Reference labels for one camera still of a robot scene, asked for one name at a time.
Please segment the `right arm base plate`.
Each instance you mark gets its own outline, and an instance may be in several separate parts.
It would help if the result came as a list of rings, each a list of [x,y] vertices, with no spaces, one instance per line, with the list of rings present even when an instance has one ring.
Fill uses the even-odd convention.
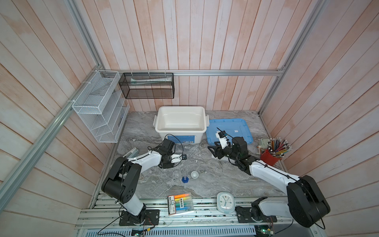
[[[257,207],[235,207],[236,216],[239,223],[262,223],[277,222],[276,216],[266,216]]]

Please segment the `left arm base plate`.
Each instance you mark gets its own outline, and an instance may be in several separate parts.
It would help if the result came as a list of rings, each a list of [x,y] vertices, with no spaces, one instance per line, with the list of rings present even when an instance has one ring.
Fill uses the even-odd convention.
[[[142,210],[142,212],[134,216],[128,211],[121,212],[121,218],[119,221],[120,226],[142,226],[151,225],[156,226],[159,224],[160,210]]]

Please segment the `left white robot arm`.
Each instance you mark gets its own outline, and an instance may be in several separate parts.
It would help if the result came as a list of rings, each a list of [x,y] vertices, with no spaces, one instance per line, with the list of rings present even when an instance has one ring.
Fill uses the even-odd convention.
[[[146,205],[135,195],[139,177],[152,167],[169,169],[185,161],[187,155],[184,154],[184,147],[181,147],[179,154],[175,148],[176,144],[165,138],[145,154],[134,158],[117,158],[102,183],[101,191],[116,199],[129,215],[143,216]]]

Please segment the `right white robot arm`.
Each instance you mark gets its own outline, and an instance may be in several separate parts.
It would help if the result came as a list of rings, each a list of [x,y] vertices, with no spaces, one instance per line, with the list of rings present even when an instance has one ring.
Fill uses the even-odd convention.
[[[303,227],[309,228],[330,213],[331,208],[316,181],[308,176],[296,176],[281,171],[248,151],[243,137],[220,138],[208,146],[214,158],[225,160],[240,171],[264,180],[278,188],[287,200],[272,201],[261,197],[251,203],[248,218],[264,222],[271,217],[291,218]]]

